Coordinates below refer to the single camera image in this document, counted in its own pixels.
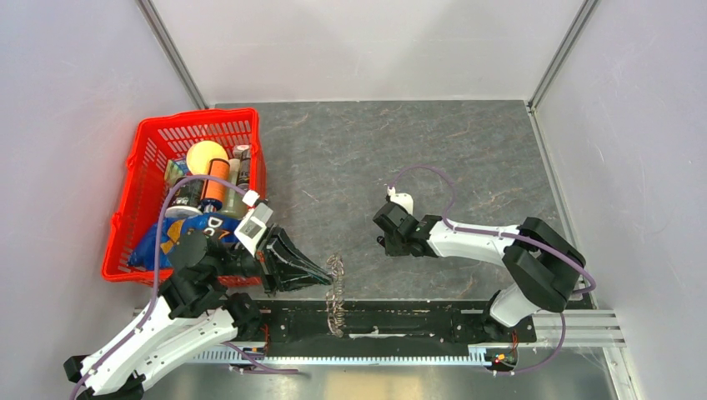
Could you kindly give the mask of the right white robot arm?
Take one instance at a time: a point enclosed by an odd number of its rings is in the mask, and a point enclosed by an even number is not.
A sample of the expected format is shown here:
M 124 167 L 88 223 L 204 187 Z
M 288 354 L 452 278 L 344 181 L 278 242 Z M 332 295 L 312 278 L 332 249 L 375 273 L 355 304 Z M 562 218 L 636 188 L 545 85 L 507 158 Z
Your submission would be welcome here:
M 467 258 L 506 268 L 514 281 L 492 296 L 481 318 L 483 334 L 493 341 L 504 340 L 522 319 L 540 310 L 563 312 L 584 277 L 584 256 L 536 217 L 505 227 L 437 215 L 418 220 L 389 201 L 373 221 L 383 232 L 379 243 L 390 257 Z

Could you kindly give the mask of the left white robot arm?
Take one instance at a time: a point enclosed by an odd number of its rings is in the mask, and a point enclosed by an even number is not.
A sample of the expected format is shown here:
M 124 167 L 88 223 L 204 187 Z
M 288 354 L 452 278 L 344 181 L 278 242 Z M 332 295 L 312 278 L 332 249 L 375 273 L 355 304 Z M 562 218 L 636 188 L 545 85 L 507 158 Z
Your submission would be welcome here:
M 244 292 L 229 294 L 222 274 L 259 278 L 267 293 L 333 281 L 331 272 L 304 256 L 279 226 L 246 243 L 184 234 L 168 260 L 172 274 L 133 321 L 95 353 L 64 363 L 75 384 L 72 399 L 140 399 L 202 351 L 262 334 L 257 303 Z

